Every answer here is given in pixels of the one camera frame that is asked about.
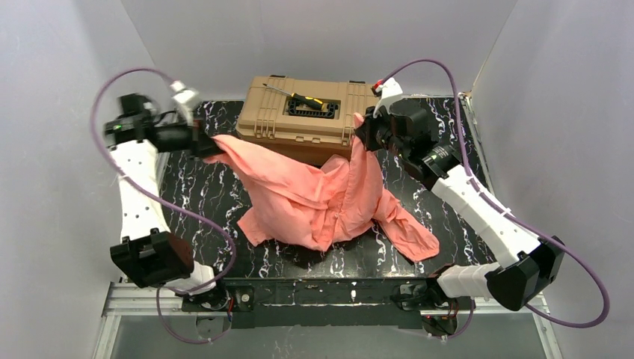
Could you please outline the pink jacket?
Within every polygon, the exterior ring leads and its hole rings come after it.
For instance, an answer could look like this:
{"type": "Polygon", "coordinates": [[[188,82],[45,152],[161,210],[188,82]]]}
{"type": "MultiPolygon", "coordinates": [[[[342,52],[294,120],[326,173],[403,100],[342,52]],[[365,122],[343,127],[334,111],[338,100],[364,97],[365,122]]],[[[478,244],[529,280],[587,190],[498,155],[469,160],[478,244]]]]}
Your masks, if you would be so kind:
{"type": "Polygon", "coordinates": [[[215,135],[221,154],[250,198],[238,226],[254,246],[270,239],[325,252],[378,223],[396,250],[413,262],[435,257],[438,239],[384,187],[382,170],[359,138],[351,155],[331,156],[320,168],[231,135],[215,135]]]}

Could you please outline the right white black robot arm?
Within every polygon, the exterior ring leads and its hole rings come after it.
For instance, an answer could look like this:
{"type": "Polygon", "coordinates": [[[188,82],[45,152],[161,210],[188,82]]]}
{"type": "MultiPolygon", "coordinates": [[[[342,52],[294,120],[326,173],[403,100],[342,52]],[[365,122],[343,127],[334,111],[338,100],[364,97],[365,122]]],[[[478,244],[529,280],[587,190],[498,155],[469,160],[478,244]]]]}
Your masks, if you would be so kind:
{"type": "Polygon", "coordinates": [[[556,278],[563,251],[516,225],[475,189],[461,155],[442,141],[437,121],[425,107],[400,99],[389,107],[370,106],[356,136],[369,151],[387,150],[401,167],[447,203],[492,250],[496,261],[478,266],[447,265],[434,273],[428,289],[436,299],[492,298],[508,310],[525,307],[556,278]]]}

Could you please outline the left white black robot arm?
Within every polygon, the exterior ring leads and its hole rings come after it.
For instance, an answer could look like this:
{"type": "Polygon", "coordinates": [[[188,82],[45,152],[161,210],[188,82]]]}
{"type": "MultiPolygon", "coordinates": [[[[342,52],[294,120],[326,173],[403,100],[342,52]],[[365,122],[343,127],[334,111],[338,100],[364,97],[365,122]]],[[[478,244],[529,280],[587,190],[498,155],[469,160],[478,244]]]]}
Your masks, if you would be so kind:
{"type": "Polygon", "coordinates": [[[172,233],[164,217],[157,180],[161,153],[218,154],[214,141],[184,120],[162,125],[164,115],[148,97],[119,97],[120,115],[104,126],[107,150],[123,171],[118,183],[122,204],[120,244],[110,248],[113,263],[139,288],[173,290],[186,304],[229,310],[233,304],[215,270],[194,259],[189,243],[172,233]]]}

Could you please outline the tan plastic toolbox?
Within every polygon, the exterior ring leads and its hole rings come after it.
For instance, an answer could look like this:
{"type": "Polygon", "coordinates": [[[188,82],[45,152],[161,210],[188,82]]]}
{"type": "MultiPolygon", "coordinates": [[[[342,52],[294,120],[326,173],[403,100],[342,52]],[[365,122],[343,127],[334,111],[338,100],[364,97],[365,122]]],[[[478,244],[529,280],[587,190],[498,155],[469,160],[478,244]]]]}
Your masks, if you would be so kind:
{"type": "Polygon", "coordinates": [[[349,159],[354,137],[354,114],[364,114],[378,99],[365,82],[320,82],[286,76],[257,76],[238,117],[236,131],[240,139],[266,147],[299,162],[321,167],[331,156],[349,159]],[[263,83],[290,93],[339,101],[335,119],[294,117],[285,114],[291,97],[263,83]]]}

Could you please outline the black yellow screwdriver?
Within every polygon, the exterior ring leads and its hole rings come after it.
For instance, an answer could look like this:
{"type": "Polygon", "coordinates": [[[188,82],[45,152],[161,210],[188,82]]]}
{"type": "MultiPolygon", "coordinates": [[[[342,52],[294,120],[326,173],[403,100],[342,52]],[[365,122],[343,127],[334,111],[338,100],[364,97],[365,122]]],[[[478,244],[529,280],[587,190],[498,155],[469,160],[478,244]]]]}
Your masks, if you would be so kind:
{"type": "Polygon", "coordinates": [[[296,99],[300,103],[304,104],[305,106],[307,106],[307,107],[309,107],[309,108],[311,108],[313,110],[324,111],[324,109],[326,108],[325,103],[323,101],[321,101],[320,99],[316,99],[316,98],[309,97],[309,96],[303,96],[303,95],[300,95],[298,93],[290,93],[290,92],[284,91],[284,90],[282,90],[280,88],[276,88],[274,86],[266,84],[266,83],[263,83],[263,85],[266,88],[268,88],[268,89],[275,90],[275,91],[280,92],[280,93],[282,93],[284,95],[287,95],[287,96],[289,96],[289,97],[291,97],[293,99],[296,99]]]}

